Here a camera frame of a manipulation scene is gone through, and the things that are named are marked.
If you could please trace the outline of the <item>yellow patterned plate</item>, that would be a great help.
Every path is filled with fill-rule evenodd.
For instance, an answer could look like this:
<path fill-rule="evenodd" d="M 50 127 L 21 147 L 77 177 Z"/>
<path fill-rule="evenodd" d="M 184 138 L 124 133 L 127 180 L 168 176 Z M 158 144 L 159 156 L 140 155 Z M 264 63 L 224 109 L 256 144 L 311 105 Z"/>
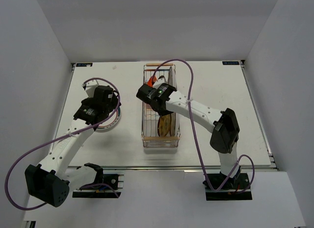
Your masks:
<path fill-rule="evenodd" d="M 159 137 L 171 135 L 172 116 L 171 114 L 160 116 L 157 124 L 157 134 Z"/>

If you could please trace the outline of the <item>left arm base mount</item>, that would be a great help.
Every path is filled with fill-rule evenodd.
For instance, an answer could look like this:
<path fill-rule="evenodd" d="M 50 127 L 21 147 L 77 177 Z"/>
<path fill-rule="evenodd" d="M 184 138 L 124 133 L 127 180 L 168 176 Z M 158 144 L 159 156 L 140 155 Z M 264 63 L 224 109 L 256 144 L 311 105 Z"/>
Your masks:
<path fill-rule="evenodd" d="M 72 192 L 73 198 L 83 199 L 117 199 L 124 187 L 124 171 L 104 170 L 103 175 L 92 186 Z"/>

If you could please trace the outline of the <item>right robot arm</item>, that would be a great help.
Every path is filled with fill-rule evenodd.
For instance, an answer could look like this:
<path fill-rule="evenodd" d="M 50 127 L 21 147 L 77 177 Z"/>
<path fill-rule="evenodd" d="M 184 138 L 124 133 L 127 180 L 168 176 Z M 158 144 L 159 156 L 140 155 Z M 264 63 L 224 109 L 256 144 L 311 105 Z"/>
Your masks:
<path fill-rule="evenodd" d="M 204 173 L 207 185 L 214 192 L 233 188 L 239 183 L 240 165 L 237 156 L 239 125 L 235 112 L 229 108 L 224 111 L 210 108 L 184 96 L 175 87 L 162 83 L 156 87 L 143 84 L 136 97 L 150 105 L 160 116 L 177 113 L 191 121 L 192 132 L 201 167 L 204 169 L 194 123 L 204 127 L 210 134 L 210 146 L 218 152 L 220 176 L 210 181 Z"/>

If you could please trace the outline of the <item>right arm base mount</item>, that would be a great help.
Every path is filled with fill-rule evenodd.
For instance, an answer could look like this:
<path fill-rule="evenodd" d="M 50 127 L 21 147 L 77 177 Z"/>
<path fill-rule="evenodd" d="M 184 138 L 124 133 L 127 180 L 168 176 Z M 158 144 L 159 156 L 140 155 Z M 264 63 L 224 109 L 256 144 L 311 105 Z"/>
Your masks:
<path fill-rule="evenodd" d="M 207 201 L 251 201 L 253 199 L 247 173 L 240 173 L 233 182 L 229 178 L 218 192 L 213 192 L 206 180 L 203 181 L 203 185 Z"/>

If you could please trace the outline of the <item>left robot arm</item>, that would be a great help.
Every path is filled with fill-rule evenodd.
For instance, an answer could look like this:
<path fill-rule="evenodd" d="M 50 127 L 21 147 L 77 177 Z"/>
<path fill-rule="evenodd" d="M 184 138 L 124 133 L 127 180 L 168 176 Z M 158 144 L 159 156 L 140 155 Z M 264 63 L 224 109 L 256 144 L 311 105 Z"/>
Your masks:
<path fill-rule="evenodd" d="M 85 163 L 71 172 L 67 168 L 83 143 L 119 105 L 117 91 L 110 86 L 96 86 L 94 94 L 82 100 L 65 139 L 55 143 L 38 165 L 29 165 L 25 170 L 29 194 L 59 207 L 74 190 L 101 187 L 104 182 L 101 166 Z"/>

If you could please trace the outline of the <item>white plate with coloured rim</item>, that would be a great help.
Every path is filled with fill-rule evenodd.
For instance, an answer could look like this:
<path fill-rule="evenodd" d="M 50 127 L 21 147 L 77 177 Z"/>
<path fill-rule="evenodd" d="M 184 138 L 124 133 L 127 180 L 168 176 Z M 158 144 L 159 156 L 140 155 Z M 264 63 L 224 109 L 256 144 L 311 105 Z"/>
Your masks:
<path fill-rule="evenodd" d="M 112 116 L 107 122 L 102 123 L 96 129 L 96 132 L 108 132 L 113 130 L 121 119 L 121 108 L 119 107 L 116 112 L 115 116 Z"/>

